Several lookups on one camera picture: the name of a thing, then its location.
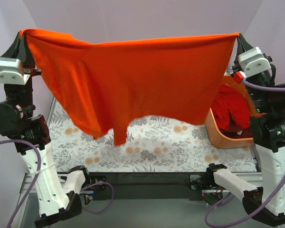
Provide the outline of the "orange t-shirt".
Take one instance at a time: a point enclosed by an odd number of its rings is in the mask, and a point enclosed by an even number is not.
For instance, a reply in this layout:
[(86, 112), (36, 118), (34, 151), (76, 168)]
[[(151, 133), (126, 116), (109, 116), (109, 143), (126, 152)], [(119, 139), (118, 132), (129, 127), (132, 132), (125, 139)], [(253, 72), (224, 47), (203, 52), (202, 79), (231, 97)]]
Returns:
[(136, 118), (205, 122), (238, 33), (92, 44), (70, 34), (25, 29), (42, 78), (73, 123), (126, 141)]

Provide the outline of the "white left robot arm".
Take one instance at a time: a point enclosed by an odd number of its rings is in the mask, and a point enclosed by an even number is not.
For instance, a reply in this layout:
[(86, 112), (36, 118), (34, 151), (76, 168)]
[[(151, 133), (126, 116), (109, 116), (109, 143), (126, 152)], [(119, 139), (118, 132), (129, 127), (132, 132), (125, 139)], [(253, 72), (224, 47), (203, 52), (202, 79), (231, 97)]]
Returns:
[(0, 134), (15, 144), (32, 176), (29, 188), (37, 193), (40, 215), (35, 226), (48, 228), (81, 214), (80, 191), (88, 183), (88, 171), (84, 166), (74, 167), (61, 183), (47, 122), (43, 115), (33, 115), (32, 78), (40, 74), (26, 36), (17, 34), (0, 56), (0, 84), (6, 96), (0, 102)]

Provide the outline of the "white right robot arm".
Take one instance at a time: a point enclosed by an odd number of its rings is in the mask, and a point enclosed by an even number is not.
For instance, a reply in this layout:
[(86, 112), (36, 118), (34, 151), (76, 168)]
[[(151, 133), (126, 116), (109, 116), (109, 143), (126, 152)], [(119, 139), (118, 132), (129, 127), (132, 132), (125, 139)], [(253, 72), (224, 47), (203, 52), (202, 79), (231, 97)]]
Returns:
[(231, 76), (243, 83), (257, 117), (251, 117), (253, 141), (262, 171), (261, 187), (231, 173), (222, 164), (210, 164), (205, 183), (220, 186), (237, 197), (247, 219), (277, 227), (285, 224), (285, 83), (275, 84), (272, 58), (251, 46), (242, 35), (237, 38), (237, 55)]

